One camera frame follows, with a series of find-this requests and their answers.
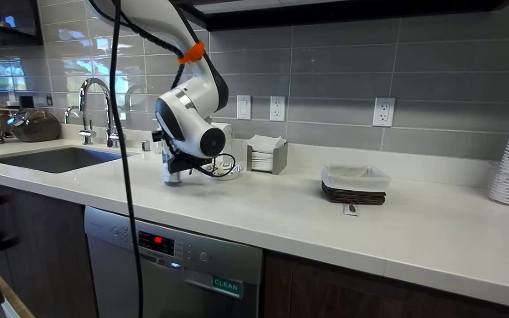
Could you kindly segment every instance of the upper cabinet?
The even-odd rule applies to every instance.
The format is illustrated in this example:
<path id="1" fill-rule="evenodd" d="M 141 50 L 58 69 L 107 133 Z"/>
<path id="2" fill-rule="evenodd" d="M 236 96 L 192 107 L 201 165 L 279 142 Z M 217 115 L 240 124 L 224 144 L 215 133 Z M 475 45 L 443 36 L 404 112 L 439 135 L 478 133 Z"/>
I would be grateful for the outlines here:
<path id="1" fill-rule="evenodd" d="M 492 11 L 509 0 L 174 0 L 206 31 Z"/>
<path id="2" fill-rule="evenodd" d="M 0 46 L 42 45 L 36 0 L 0 0 Z"/>

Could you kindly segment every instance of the sink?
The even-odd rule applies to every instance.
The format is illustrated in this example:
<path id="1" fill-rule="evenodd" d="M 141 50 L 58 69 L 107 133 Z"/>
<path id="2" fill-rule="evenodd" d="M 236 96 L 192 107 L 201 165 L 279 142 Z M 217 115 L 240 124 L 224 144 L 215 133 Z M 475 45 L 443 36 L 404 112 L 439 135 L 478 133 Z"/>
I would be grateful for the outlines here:
<path id="1" fill-rule="evenodd" d="M 96 152 L 88 149 L 58 149 L 35 154 L 0 156 L 0 165 L 21 167 L 47 174 L 65 174 L 119 160 L 119 154 Z"/>

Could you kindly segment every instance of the kitchen faucet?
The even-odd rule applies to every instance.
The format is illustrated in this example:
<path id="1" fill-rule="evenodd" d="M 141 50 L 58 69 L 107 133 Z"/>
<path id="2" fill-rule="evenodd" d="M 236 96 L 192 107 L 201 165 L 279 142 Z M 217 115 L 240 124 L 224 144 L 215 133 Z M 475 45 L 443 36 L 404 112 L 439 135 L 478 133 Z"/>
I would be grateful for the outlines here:
<path id="1" fill-rule="evenodd" d="M 79 135 L 82 137 L 82 145 L 91 145 L 91 137 L 93 131 L 91 128 L 86 128 L 86 96 L 88 96 L 88 89 L 91 85 L 100 87 L 100 91 L 104 92 L 105 98 L 105 119 L 107 119 L 107 147 L 116 147 L 118 145 L 118 137 L 112 133 L 112 117 L 111 117 L 111 101 L 109 101 L 109 89 L 107 85 L 98 80 L 98 78 L 88 78 L 81 84 L 79 89 L 79 114 L 82 115 L 81 122 L 82 122 L 82 129 L 79 131 Z"/>

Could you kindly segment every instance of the white countertop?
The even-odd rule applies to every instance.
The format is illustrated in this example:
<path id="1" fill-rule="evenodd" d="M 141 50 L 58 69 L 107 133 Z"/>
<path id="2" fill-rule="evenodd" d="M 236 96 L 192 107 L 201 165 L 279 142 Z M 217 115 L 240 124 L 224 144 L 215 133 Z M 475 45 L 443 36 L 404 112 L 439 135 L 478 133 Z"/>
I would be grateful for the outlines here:
<path id="1" fill-rule="evenodd" d="M 8 144 L 0 156 L 68 145 L 79 147 Z M 245 174 L 210 186 L 187 177 L 165 188 L 153 154 L 128 161 L 139 220 L 509 306 L 509 207 L 484 190 L 395 174 L 383 207 L 347 218 L 302 165 L 277 177 Z M 59 175 L 0 165 L 0 184 L 125 214 L 119 161 Z"/>

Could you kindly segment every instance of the black round object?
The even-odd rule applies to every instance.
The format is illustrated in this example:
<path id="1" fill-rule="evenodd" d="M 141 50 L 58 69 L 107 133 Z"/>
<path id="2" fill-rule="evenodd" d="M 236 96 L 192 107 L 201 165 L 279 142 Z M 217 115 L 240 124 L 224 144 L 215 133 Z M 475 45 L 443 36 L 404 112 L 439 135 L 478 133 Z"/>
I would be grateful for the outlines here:
<path id="1" fill-rule="evenodd" d="M 215 158 L 224 149 L 224 135 L 220 129 L 208 129 L 199 142 L 199 149 L 204 156 Z"/>

